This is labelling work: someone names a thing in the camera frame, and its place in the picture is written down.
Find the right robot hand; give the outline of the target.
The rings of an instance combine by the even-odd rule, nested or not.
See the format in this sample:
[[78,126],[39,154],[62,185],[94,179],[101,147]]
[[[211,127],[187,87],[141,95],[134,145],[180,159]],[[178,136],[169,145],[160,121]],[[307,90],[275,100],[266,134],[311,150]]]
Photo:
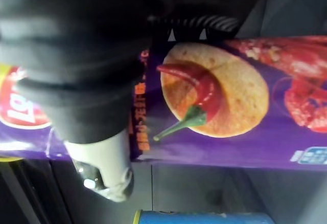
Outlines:
[[258,0],[1,0],[1,62],[23,68],[18,91],[40,105],[86,188],[129,198],[128,123],[138,60],[168,29],[234,37]]

